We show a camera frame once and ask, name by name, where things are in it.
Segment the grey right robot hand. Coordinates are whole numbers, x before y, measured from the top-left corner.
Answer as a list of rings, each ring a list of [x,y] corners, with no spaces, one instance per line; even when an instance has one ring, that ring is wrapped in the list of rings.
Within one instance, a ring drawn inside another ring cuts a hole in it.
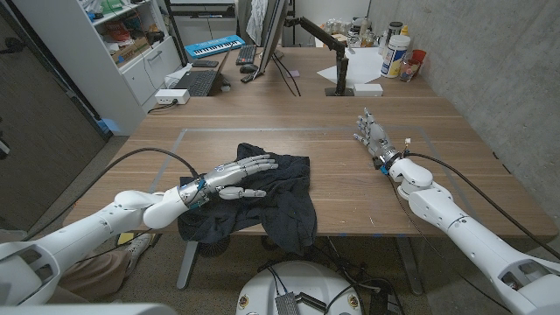
[[[358,116],[356,123],[360,135],[354,133],[353,137],[367,147],[373,157],[375,169],[388,172],[393,163],[402,158],[402,153],[392,144],[383,127],[367,108],[364,108],[364,115]]]

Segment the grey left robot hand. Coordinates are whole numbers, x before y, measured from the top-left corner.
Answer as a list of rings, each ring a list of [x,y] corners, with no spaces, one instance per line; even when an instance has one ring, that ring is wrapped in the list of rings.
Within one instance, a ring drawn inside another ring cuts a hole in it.
[[[274,170],[277,167],[278,163],[269,154],[222,164],[193,182],[179,187],[178,196],[188,209],[201,207],[216,193],[223,200],[262,198],[267,194],[264,190],[243,188],[237,184],[249,175]]]

